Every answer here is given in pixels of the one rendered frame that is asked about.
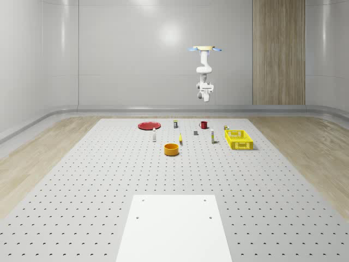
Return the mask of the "white board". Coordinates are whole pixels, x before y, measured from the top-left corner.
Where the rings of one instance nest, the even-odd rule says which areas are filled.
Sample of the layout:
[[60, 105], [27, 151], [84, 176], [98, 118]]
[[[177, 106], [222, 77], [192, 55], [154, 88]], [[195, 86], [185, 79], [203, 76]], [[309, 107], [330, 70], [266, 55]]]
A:
[[134, 195], [116, 262], [232, 262], [214, 195]]

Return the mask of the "yellow bowl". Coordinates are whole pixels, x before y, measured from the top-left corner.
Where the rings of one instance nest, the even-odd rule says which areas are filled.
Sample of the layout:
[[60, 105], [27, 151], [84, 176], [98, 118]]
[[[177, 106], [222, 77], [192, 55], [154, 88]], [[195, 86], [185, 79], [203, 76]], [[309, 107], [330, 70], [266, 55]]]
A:
[[167, 156], [176, 156], [179, 154], [179, 146], [177, 144], [164, 145], [164, 154]]

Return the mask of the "yellow basket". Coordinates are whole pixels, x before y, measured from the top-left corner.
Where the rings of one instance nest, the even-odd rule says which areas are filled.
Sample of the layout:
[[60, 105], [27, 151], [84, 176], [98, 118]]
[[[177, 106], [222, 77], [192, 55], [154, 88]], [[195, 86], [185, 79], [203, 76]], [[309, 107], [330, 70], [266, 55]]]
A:
[[244, 130], [225, 130], [225, 139], [233, 150], [253, 149], [253, 140]]

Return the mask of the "red plate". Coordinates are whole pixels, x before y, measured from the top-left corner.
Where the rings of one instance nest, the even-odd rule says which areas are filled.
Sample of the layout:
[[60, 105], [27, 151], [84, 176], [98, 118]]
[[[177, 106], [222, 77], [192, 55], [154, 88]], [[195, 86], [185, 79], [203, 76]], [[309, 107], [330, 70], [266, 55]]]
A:
[[142, 122], [138, 124], [138, 128], [142, 130], [159, 129], [160, 127], [161, 127], [161, 124], [158, 122]]

